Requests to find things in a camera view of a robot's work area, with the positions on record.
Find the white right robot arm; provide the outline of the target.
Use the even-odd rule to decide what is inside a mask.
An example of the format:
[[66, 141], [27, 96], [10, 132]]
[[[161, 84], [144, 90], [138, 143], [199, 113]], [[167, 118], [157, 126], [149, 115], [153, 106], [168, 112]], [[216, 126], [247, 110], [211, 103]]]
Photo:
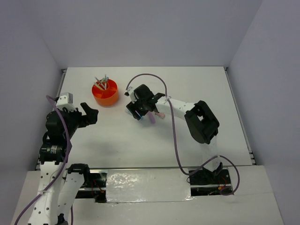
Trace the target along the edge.
[[174, 118], [184, 120], [192, 138], [203, 145], [204, 162], [201, 168], [204, 170], [204, 179], [208, 183], [215, 183], [220, 178], [223, 164], [216, 151], [219, 121], [206, 102], [200, 100], [197, 103], [189, 103], [163, 93], [153, 94], [145, 84], [137, 88], [127, 87], [125, 96], [131, 99], [126, 108], [136, 120], [140, 120], [148, 112], [169, 114], [172, 117], [173, 131]]

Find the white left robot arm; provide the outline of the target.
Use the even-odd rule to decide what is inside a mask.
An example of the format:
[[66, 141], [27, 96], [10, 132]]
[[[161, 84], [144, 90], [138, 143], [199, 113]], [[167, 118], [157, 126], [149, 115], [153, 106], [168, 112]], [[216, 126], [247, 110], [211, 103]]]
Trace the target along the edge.
[[40, 180], [37, 196], [32, 200], [29, 225], [70, 225], [72, 206], [80, 187], [88, 186], [92, 175], [87, 164], [68, 166], [72, 144], [78, 128], [94, 125], [98, 110], [81, 103], [80, 112], [72, 103], [51, 100], [54, 109], [46, 117], [46, 132], [39, 151]]

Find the pink eraser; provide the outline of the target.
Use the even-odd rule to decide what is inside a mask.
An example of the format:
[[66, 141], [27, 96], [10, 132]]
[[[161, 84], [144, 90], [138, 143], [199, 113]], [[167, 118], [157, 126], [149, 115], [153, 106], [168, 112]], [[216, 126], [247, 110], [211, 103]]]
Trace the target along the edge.
[[158, 116], [161, 119], [165, 118], [165, 114], [164, 113], [156, 112], [155, 115]]

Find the purple pink highlighter marker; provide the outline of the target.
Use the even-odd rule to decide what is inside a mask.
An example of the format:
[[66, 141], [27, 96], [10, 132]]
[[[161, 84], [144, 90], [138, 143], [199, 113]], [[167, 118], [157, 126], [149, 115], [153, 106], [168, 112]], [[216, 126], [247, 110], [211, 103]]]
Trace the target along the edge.
[[156, 123], [156, 120], [155, 120], [154, 115], [153, 115], [152, 112], [148, 112], [148, 117], [149, 117], [149, 120], [150, 120], [151, 124], [155, 124]]

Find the silver tape panel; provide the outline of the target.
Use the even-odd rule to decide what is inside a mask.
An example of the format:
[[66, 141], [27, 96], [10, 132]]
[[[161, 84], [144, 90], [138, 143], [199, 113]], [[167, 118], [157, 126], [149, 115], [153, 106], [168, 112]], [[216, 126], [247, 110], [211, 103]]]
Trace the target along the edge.
[[182, 202], [192, 198], [187, 177], [179, 169], [109, 170], [109, 203]]

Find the orange round pen holder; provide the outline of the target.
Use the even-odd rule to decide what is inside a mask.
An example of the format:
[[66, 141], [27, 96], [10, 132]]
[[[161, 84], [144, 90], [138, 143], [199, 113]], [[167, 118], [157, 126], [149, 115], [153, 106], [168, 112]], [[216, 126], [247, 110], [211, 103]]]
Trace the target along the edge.
[[109, 79], [107, 82], [106, 90], [100, 90], [93, 85], [92, 95], [100, 106], [112, 106], [119, 100], [118, 85], [114, 80], [111, 79]]

